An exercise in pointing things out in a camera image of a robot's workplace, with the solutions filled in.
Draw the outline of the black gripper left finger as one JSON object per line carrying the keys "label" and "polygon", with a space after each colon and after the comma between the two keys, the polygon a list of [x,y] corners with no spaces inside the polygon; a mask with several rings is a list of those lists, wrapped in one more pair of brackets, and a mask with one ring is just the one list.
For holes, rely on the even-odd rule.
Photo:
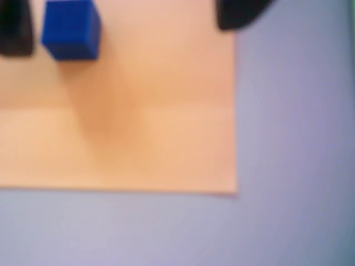
{"label": "black gripper left finger", "polygon": [[29,0],[1,0],[1,56],[31,57],[34,33]]}

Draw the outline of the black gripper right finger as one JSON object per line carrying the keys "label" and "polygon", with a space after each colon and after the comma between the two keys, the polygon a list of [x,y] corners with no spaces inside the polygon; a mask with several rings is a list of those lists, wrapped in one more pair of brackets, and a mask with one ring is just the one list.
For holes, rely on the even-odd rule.
{"label": "black gripper right finger", "polygon": [[216,0],[219,30],[242,30],[265,13],[273,0]]}

